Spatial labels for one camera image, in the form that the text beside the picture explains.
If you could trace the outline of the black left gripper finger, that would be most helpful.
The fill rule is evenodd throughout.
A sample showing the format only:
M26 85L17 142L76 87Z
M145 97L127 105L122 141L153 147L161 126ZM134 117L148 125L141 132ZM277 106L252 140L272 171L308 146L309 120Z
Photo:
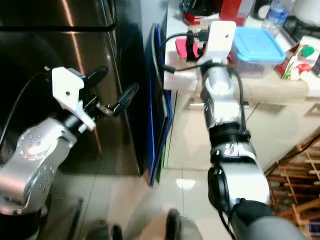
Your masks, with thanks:
M99 66L90 73L86 74L82 81L85 87L96 87L108 75L109 68L107 66Z
M137 94L139 89L139 84L137 82L132 83L128 86L119 96L118 100L112 106L112 116L118 117L120 114L125 112L125 110L129 107L131 101Z

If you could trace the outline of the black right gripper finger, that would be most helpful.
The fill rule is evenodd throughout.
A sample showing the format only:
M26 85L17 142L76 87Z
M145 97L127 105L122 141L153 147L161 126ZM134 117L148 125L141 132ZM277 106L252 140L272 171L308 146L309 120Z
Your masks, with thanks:
M197 49L194 50L194 47L197 48L197 44L195 43L195 34L192 30L188 30L186 33L186 41L185 41L185 50L187 53L186 61L187 62L196 62Z

